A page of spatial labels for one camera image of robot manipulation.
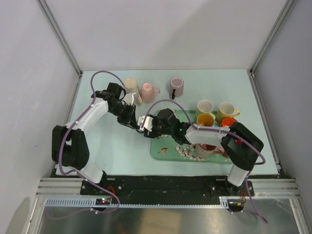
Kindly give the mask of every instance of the light blue tabletop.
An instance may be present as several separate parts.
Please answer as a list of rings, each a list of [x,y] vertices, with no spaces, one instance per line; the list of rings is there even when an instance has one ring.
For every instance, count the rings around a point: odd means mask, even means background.
[[[78,90],[72,113],[75,119],[89,104],[92,94],[90,79],[95,71],[85,71]],[[266,158],[265,165],[255,166],[252,175],[277,174],[275,161],[268,138],[262,123],[260,112],[247,71],[239,70],[134,70],[111,71],[123,81],[136,78],[139,86],[149,82],[160,88],[161,93],[156,100],[168,99],[167,88],[172,78],[184,80],[184,94],[175,101],[187,110],[195,110],[197,102],[202,99],[211,101],[214,110],[220,103],[231,102],[241,115],[236,119],[250,129],[264,143],[262,154]],[[104,90],[109,82],[119,83],[110,74],[98,74],[94,79],[95,90]],[[151,104],[143,104],[136,109],[136,117],[145,115]],[[177,109],[169,102],[160,103],[152,110]],[[150,155],[149,138],[144,138],[135,130],[121,126],[117,117],[105,114],[87,133],[90,157],[108,175],[227,175],[232,164],[188,163],[157,161]]]

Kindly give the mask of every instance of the tray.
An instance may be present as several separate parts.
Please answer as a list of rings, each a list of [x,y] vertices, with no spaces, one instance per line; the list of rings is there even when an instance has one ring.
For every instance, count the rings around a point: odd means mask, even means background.
[[[175,116],[183,122],[187,122],[185,114],[181,110],[173,110]],[[196,122],[195,111],[186,111],[191,120]],[[151,141],[151,156],[156,160],[175,162],[197,162],[197,163],[232,163],[229,158],[222,155],[210,155],[208,158],[199,158],[194,150],[195,145],[179,145],[171,136],[163,135]]]

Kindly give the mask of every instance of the gray floor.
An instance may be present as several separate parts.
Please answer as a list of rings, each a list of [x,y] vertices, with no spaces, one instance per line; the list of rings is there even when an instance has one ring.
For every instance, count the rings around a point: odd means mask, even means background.
[[[268,224],[251,214],[221,209],[129,209],[111,214],[82,212],[64,220],[43,216],[40,234],[296,234],[288,200],[257,200]],[[253,210],[247,201],[245,210]],[[77,208],[47,207],[50,216],[68,215]]]

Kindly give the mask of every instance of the gray wall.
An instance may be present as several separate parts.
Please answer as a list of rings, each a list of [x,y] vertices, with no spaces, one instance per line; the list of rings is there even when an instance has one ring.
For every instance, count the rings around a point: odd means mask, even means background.
[[[35,0],[2,0],[0,32],[0,233],[19,234],[77,77]]]
[[[255,76],[286,173],[312,218],[312,1],[299,0]]]

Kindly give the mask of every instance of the wall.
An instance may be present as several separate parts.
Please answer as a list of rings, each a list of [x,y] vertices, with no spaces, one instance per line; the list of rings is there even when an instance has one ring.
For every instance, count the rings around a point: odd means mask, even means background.
[[[0,229],[21,233],[77,77],[35,0],[0,7]]]
[[[250,68],[286,0],[47,0],[82,70]]]
[[[312,218],[312,1],[300,0],[255,76],[282,165],[296,177]]]

